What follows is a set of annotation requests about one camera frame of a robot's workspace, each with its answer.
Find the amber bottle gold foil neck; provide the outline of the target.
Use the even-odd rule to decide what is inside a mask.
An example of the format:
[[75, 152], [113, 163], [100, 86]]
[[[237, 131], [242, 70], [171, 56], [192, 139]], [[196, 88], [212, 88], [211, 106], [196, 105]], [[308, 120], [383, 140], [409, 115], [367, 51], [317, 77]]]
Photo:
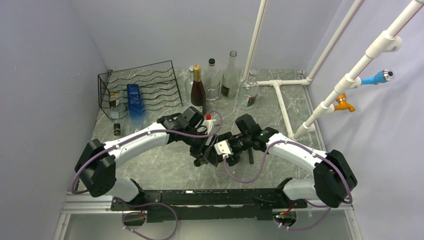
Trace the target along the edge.
[[202, 82], [200, 65], [193, 66], [193, 84], [190, 94], [191, 104], [196, 107], [202, 115], [207, 114], [206, 93]]

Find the clear bottle green label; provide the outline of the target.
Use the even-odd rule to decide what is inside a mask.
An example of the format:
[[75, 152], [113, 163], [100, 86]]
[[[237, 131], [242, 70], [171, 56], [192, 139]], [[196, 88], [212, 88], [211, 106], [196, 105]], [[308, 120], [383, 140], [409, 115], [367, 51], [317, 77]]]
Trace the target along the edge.
[[237, 104], [240, 108], [249, 109], [255, 104], [259, 94], [256, 76], [257, 71], [250, 69], [247, 78], [241, 82], [237, 97]]

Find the clear bottle with dark label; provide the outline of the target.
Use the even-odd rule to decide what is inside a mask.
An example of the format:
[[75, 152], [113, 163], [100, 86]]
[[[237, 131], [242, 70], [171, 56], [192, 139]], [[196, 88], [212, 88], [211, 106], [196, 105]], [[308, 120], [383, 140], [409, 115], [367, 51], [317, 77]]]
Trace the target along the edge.
[[236, 50], [229, 52], [228, 64], [222, 75], [220, 92], [227, 99], [234, 98], [238, 89], [237, 55]]

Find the clear bottle red label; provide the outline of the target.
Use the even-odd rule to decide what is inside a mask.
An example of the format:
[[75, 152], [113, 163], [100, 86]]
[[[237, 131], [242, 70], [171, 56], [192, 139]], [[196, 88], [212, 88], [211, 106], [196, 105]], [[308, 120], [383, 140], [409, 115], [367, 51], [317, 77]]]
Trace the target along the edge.
[[185, 88], [186, 99], [190, 103], [191, 102], [191, 91], [192, 91], [192, 87], [193, 87], [193, 83], [194, 83], [194, 66], [193, 65], [191, 65], [188, 68], [187, 74], [188, 74], [187, 78], [184, 81], [184, 88]]

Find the clear frosted short bottle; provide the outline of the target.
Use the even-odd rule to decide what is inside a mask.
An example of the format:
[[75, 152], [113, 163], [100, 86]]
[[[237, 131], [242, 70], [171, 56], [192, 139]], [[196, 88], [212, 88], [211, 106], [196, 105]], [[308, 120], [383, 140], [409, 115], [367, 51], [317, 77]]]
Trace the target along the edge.
[[220, 78], [218, 71], [215, 67], [215, 59], [208, 60], [208, 70], [203, 75], [203, 86], [206, 94], [207, 101], [215, 101], [219, 98], [220, 94]]

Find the blue glass bottle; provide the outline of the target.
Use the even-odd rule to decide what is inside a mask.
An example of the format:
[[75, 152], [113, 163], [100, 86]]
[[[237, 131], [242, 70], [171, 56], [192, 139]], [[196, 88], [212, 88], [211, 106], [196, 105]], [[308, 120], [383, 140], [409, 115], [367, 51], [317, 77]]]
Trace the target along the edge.
[[144, 124], [144, 104], [138, 84], [127, 84], [128, 113], [130, 119], [130, 131], [139, 132]]

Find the small bottle black cap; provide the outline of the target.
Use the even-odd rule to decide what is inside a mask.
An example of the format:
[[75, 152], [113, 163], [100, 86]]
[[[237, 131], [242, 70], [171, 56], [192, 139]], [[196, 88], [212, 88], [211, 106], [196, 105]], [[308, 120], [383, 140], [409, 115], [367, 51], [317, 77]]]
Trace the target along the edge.
[[120, 94], [118, 92], [109, 93], [109, 119], [113, 122], [114, 136], [121, 135], [121, 125], [119, 123], [122, 105], [120, 103]]

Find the dark bottle silver cap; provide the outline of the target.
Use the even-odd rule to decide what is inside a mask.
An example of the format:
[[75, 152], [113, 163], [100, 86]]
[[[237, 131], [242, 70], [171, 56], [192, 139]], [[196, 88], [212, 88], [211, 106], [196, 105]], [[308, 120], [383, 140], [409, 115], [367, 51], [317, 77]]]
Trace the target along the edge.
[[200, 145], [190, 147], [190, 155], [195, 158], [193, 164], [196, 167], [211, 164], [218, 167], [223, 162], [223, 157], [218, 155], [214, 145], [218, 142], [216, 136], [200, 139]]

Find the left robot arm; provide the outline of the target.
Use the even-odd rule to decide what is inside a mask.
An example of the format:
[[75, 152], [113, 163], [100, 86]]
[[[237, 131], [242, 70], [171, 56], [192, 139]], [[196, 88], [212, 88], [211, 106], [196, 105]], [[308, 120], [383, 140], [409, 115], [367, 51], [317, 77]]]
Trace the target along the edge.
[[118, 177], [117, 169], [144, 152], [173, 142], [182, 141], [200, 150], [203, 141], [219, 131], [221, 123], [190, 106], [125, 137], [104, 143], [90, 140], [75, 165], [71, 191], [75, 195], [89, 193], [93, 198], [111, 195], [137, 210], [144, 203], [145, 192], [135, 180]]

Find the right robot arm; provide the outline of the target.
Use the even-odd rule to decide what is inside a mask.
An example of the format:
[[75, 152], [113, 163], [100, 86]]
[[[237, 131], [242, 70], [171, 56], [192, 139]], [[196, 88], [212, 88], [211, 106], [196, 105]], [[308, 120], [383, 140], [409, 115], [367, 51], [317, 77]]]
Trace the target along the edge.
[[264, 159], [267, 155], [281, 157], [311, 174], [305, 179], [288, 177], [276, 187], [275, 200], [280, 207], [287, 208], [297, 200], [320, 200], [331, 208], [352, 204], [352, 190], [358, 181], [340, 151], [305, 146], [274, 128], [261, 128], [249, 114], [235, 123], [240, 133], [220, 135], [213, 145], [226, 170], [240, 152], [254, 149], [263, 152]]

